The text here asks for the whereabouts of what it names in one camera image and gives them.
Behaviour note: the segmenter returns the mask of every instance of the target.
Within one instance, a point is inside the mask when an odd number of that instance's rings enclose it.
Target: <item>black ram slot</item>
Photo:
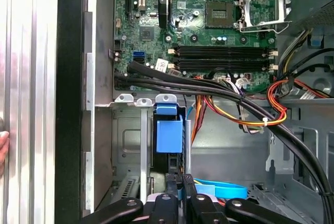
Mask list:
[[[177,64],[181,71],[203,72],[217,67],[230,71],[262,72],[269,66],[268,60],[197,60],[194,58],[180,58]]]
[[[228,47],[228,46],[178,46],[175,48],[181,58],[264,58],[268,56],[267,48]]]

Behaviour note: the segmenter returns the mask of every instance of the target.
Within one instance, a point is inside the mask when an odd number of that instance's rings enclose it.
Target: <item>metal retention bracket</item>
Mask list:
[[[283,32],[286,28],[289,27],[291,21],[285,21],[285,18],[291,12],[291,8],[287,7],[287,4],[290,4],[291,0],[278,0],[277,2],[278,19],[277,20],[260,21],[258,24],[255,24],[255,25],[251,21],[251,18],[253,17],[251,14],[251,12],[253,12],[253,10],[251,9],[251,3],[254,1],[264,1],[264,0],[236,0],[234,2],[234,5],[240,8],[241,14],[242,14],[241,18],[233,25],[235,29],[238,29],[242,33],[274,31],[275,33],[279,34]],[[275,26],[275,25],[279,25],[283,23],[286,24],[286,26],[280,31],[276,31],[276,29],[274,28],[249,30],[250,28]]]

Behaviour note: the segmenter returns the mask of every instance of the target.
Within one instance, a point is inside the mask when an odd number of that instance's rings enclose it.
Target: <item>sticker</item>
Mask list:
[[[237,79],[235,82],[235,85],[239,88],[242,88],[245,84],[249,84],[249,80],[246,78]]]
[[[300,100],[311,100],[314,99],[315,95],[311,91],[307,91],[301,96]]]
[[[165,73],[167,71],[168,61],[163,60],[162,58],[157,59],[156,70]]]
[[[177,2],[177,8],[178,8],[178,9],[187,9],[187,8],[186,8],[186,4],[187,4],[187,3],[186,3],[185,1],[178,1],[178,2]]]

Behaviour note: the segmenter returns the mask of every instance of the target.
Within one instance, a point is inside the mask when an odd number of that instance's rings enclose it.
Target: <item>human hand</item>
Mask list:
[[[5,169],[5,158],[9,149],[9,132],[0,132],[0,176],[3,175]]]

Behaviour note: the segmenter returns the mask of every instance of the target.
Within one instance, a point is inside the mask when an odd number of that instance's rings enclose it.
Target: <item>aluminum panel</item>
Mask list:
[[[57,0],[0,5],[0,111],[10,132],[0,223],[53,223]]]

